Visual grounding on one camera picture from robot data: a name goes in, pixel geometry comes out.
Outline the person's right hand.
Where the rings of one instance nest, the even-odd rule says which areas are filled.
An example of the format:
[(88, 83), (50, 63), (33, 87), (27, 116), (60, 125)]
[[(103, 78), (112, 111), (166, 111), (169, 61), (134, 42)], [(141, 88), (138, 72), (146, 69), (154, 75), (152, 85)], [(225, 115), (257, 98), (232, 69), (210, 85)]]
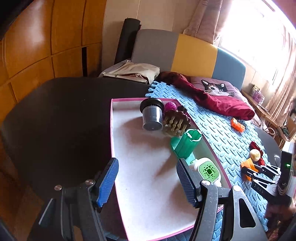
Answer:
[(289, 235), (290, 239), (295, 239), (295, 202), (290, 206), (267, 204), (265, 218), (270, 219), (276, 216), (281, 222), (278, 228), (278, 235)]

